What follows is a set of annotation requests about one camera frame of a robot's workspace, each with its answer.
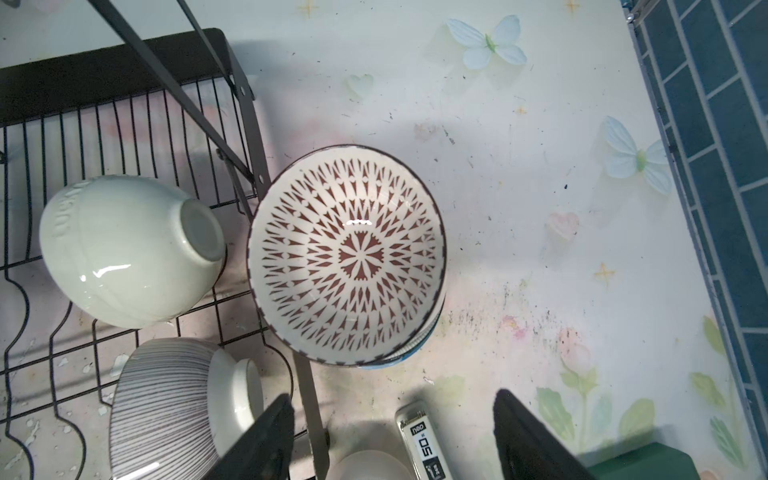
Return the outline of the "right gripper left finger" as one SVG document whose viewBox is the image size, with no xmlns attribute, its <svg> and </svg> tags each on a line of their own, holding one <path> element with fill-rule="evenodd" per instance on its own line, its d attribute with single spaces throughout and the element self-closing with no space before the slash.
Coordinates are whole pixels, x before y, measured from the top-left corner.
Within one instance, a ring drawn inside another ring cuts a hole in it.
<svg viewBox="0 0 768 480">
<path fill-rule="evenodd" d="M 204 479 L 287 479 L 294 427 L 295 411 L 291 398 L 286 393 L 281 394 Z"/>
</svg>

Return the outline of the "brown striped ceramic bowl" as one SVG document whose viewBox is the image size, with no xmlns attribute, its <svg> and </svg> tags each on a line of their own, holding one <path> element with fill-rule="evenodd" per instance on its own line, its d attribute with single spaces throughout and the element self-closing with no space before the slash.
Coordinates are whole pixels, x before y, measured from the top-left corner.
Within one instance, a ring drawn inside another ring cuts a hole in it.
<svg viewBox="0 0 768 480">
<path fill-rule="evenodd" d="M 150 340 L 125 363 L 109 425 L 116 479 L 202 479 L 264 410 L 258 369 L 192 338 Z"/>
</svg>

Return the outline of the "cream ceramic bowl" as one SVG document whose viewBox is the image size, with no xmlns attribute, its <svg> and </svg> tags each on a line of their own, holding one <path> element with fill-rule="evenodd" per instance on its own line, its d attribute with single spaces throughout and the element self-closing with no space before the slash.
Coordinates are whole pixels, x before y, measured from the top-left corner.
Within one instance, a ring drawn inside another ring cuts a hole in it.
<svg viewBox="0 0 768 480">
<path fill-rule="evenodd" d="M 141 329 L 191 309 L 226 262 L 222 227 L 200 200 L 156 179 L 108 175 L 69 185 L 45 206 L 44 264 L 81 310 Z"/>
</svg>

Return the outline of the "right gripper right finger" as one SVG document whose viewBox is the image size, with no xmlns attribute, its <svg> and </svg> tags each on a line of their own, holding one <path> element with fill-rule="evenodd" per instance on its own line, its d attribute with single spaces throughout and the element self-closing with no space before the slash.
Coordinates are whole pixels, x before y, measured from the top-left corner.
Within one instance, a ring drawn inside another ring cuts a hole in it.
<svg viewBox="0 0 768 480">
<path fill-rule="evenodd" d="M 594 479 L 509 390 L 496 393 L 493 417 L 504 479 Z"/>
</svg>

